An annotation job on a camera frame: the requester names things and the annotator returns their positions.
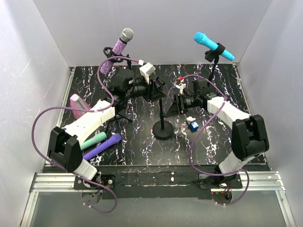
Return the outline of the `round base mic stand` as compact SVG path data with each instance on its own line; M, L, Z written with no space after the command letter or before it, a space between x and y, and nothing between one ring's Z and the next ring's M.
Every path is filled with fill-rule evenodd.
M157 121L152 128L152 133L155 138L159 140L167 140L173 134L173 125L164 120L164 112L163 112L163 105L162 99L159 100L159 107L160 107L160 120Z

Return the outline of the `glitter purple microphone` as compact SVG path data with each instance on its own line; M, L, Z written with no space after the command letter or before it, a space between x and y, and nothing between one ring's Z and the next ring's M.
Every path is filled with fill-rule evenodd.
M130 28L125 28L123 29L120 38L114 45L114 47L105 47L103 49L103 53L107 58L113 57L113 56L120 56L122 57L122 51L126 47L127 43L132 40L134 36L134 32ZM110 59L106 60L104 64L102 64L100 68L100 72L104 75L106 75L113 67L114 63L117 62L122 62L123 59L118 58L118 59Z

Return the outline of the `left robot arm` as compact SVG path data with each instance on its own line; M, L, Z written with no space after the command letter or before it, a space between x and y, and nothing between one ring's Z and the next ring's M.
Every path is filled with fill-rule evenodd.
M52 129L48 157L68 173L84 177L84 183L90 189L98 188L101 178L97 175L97 169L83 158L81 145L102 124L124 110L129 99L143 97L153 102L165 98L166 94L162 91L164 84L159 77L146 80L143 76L135 78L132 70L120 70L109 83L109 93L102 93L91 113L86 112L64 128Z

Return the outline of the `mint green microphone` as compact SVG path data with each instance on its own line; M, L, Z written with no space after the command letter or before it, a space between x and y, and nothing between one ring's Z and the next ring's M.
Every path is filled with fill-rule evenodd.
M94 144L100 143L101 141L105 140L107 138L107 135L105 132L100 132L96 135L94 135L92 138L89 140L85 141L81 146L81 150L85 150L86 148L91 147Z

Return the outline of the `black tripod mic stand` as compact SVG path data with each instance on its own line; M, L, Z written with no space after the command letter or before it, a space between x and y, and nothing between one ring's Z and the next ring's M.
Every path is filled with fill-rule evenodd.
M116 116L114 116L112 119L109 120L109 122L115 122L115 121L119 121L119 120L127 120L128 122L132 123L133 120L121 115L121 114L117 114Z

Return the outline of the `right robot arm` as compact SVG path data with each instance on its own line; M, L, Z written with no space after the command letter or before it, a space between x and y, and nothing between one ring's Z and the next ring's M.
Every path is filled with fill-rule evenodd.
M193 91L186 92L184 78L179 78L174 87L179 89L165 117L182 115L190 108L201 107L212 118L219 118L232 130L231 152L215 169L207 173L214 177L220 188L227 187L231 176L241 171L248 162L269 150L269 141L264 119L261 115L250 115L233 106L226 96L211 81L201 77L193 82Z

